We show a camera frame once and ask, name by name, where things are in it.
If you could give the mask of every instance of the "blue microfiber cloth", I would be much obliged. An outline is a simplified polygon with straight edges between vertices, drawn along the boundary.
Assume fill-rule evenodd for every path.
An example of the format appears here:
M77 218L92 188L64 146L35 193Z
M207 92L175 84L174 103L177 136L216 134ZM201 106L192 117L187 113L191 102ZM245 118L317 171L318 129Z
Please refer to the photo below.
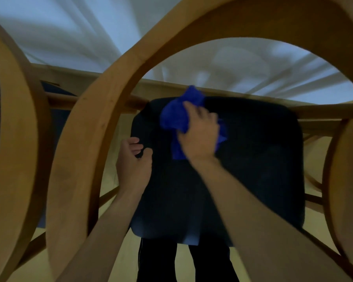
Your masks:
M177 138L177 130L183 133L188 131L189 118L183 106L183 102L189 101L195 106L202 107L204 106L204 99L205 96L201 91L196 89L195 86L189 86L182 96L172 100L163 108L160 115L160 125L161 128L172 131L171 153L173 159L186 159ZM220 132L216 144L216 151L220 143L227 140L226 128L223 121L219 119L218 124L220 125Z

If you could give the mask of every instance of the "hand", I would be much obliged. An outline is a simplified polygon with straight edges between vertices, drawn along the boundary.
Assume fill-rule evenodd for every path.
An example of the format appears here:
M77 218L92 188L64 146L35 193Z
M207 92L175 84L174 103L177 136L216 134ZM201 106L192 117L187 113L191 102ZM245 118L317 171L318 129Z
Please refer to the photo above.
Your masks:
M144 148L139 144L138 137L130 137L122 140L116 170L118 173L120 192L137 192L142 194L148 185L152 173L152 154L151 148L144 149L143 156L136 158Z
M196 107L190 102L183 102L189 116L187 133L178 132L182 150L193 165L194 161L215 157L219 125L216 113L209 113L206 108Z

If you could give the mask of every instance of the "black pants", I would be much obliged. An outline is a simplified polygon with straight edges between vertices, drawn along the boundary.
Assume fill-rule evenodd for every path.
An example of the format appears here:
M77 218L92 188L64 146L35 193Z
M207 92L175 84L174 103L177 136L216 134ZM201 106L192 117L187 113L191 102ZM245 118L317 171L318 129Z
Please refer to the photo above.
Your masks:
M213 237L201 237L198 246L189 246L195 265L195 281L239 282L230 261L230 249ZM137 282L176 282L177 243L166 239L141 239L138 251Z

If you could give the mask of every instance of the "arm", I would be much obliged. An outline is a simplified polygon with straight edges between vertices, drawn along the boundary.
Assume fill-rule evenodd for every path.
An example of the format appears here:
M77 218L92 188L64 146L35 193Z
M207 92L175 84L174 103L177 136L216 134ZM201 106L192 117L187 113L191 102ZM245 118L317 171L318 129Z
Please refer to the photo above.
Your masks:
M205 182L253 282L352 281L315 244L269 210L214 156L217 115L185 102L190 117L178 139Z
M120 190L107 211L57 282L107 281L128 231L129 223L152 172L152 150L146 148L141 159L139 139L131 137L120 147L117 173Z

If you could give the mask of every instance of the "forearm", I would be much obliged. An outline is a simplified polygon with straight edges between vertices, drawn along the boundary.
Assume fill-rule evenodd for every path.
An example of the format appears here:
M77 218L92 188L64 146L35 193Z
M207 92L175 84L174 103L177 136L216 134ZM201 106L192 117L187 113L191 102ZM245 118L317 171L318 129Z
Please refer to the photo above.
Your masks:
M315 244L269 210L216 159L192 162L253 282L352 281Z
M58 282L107 281L132 216L140 201L138 192L117 195L99 218L80 250L57 279Z

